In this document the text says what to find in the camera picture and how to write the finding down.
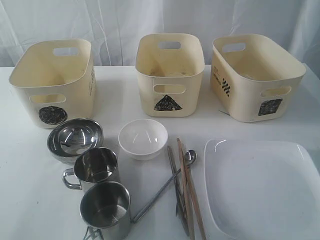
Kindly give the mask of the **white ceramic bowl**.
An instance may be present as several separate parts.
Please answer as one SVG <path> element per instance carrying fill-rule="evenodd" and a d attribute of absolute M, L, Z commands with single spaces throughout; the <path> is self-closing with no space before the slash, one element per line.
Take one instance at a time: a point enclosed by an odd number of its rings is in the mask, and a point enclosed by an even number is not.
<path fill-rule="evenodd" d="M 122 127 L 118 143 L 131 158 L 148 161 L 157 157 L 168 142 L 168 131 L 153 119 L 136 119 Z"/>

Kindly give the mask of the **long metal spoon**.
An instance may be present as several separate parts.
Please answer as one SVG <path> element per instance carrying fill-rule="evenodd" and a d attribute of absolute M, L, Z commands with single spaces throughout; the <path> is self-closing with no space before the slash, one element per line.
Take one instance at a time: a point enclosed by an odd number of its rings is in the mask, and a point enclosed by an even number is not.
<path fill-rule="evenodd" d="M 186 158 L 186 166 L 189 168 L 196 159 L 197 152 L 193 149 L 188 150 L 184 157 Z M 148 210 L 155 204 L 158 198 L 161 196 L 163 191 L 167 188 L 167 186 L 180 174 L 181 169 L 178 169 L 167 181 L 166 183 L 159 189 L 159 191 L 147 202 L 147 204 L 131 219 L 133 224 L 136 224 L 141 218 L 148 212 Z"/>

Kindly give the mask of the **steel mug with handle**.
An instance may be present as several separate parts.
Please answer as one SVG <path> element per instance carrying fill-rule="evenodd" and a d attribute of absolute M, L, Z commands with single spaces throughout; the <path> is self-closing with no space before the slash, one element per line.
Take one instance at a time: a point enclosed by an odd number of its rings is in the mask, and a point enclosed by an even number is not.
<path fill-rule="evenodd" d="M 74 166 L 62 173 L 62 182 L 71 190 L 87 192 L 98 183 L 120 182 L 116 153 L 106 147 L 94 147 L 83 152 Z"/>

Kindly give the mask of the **stainless steel bowl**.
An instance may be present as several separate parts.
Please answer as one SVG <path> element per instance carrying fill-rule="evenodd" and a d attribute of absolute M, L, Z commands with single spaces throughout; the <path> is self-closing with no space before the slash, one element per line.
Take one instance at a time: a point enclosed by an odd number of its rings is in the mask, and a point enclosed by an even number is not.
<path fill-rule="evenodd" d="M 103 128 L 93 119 L 75 118 L 55 127 L 47 138 L 47 148 L 58 161 L 73 165 L 85 151 L 101 147 Z"/>

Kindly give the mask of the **wooden chopstick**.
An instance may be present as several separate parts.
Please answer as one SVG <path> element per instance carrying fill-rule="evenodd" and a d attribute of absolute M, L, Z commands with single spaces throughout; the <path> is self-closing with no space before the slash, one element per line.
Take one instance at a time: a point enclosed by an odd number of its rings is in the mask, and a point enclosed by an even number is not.
<path fill-rule="evenodd" d="M 189 230 L 189 237 L 191 240 L 195 239 L 195 230 L 194 230 L 194 222 L 193 222 L 193 215 L 192 209 L 190 208 L 190 196 L 188 190 L 188 183 L 187 183 L 187 176 L 186 176 L 186 161 L 184 158 L 182 143 L 179 138 L 177 140 L 178 146 L 178 153 L 179 153 L 179 160 L 180 160 L 180 170 L 181 170 L 181 180 L 182 180 L 182 187 L 183 187 L 183 196 L 185 201 L 185 210 L 186 210 L 186 220 Z"/>
<path fill-rule="evenodd" d="M 187 186 L 190 192 L 190 196 L 191 196 L 191 201 L 192 201 L 192 205 L 195 211 L 195 215 L 196 215 L 196 219 L 197 219 L 197 223 L 199 226 L 199 230 L 200 230 L 200 234 L 201 234 L 201 238 L 203 240 L 206 240 L 206 233 L 205 233 L 205 228 L 204 228 L 204 224 L 203 224 L 203 218 L 202 218 L 202 214 L 201 214 L 201 210 L 200 210 L 200 206 L 199 206 L 199 201 L 197 198 L 197 193 L 195 190 L 195 186 L 194 186 L 194 182 L 190 173 L 190 166 L 186 167 L 185 173 L 186 173 L 186 179 L 187 179 Z"/>

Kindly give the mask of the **cream bin with triangle mark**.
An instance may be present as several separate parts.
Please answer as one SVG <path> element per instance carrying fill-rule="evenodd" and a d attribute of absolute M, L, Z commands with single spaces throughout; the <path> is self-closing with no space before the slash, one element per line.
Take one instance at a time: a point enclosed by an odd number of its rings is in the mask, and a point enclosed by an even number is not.
<path fill-rule="evenodd" d="M 143 111 L 152 117 L 194 113 L 205 70 L 200 40 L 186 33 L 155 33 L 140 39 L 135 69 Z"/>

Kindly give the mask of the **cream bin with square mark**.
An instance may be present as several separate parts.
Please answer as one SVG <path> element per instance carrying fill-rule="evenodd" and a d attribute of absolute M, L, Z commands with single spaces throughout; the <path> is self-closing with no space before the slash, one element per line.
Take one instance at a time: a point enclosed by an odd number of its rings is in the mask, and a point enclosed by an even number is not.
<path fill-rule="evenodd" d="M 219 37 L 212 49 L 211 87 L 240 122 L 281 117 L 306 74 L 299 60 L 264 35 Z"/>

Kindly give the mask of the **white curtain backdrop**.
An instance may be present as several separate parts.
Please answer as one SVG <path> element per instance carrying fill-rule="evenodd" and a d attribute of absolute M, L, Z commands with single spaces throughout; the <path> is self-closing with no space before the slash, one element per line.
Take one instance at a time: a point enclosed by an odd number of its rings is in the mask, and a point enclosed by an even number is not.
<path fill-rule="evenodd" d="M 206 63 L 214 39 L 260 34 L 320 69 L 317 0 L 3 0 L 0 64 L 14 66 L 37 42 L 79 38 L 91 42 L 97 66 L 131 66 L 153 33 L 198 37 Z"/>

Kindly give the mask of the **cream bin with circle mark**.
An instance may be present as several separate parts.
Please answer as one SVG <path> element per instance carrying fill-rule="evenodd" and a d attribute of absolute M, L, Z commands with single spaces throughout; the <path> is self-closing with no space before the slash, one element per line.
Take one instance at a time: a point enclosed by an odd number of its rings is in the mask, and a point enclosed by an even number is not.
<path fill-rule="evenodd" d="M 38 42 L 17 62 L 9 83 L 39 128 L 91 118 L 96 93 L 92 45 L 84 39 Z"/>

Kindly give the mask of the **white square plate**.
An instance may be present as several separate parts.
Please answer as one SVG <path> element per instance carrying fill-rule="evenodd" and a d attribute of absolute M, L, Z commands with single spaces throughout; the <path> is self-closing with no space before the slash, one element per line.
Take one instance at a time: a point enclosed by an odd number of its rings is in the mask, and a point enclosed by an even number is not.
<path fill-rule="evenodd" d="M 215 227 L 232 240 L 317 240 L 320 174 L 289 141 L 211 139 L 204 182 Z"/>

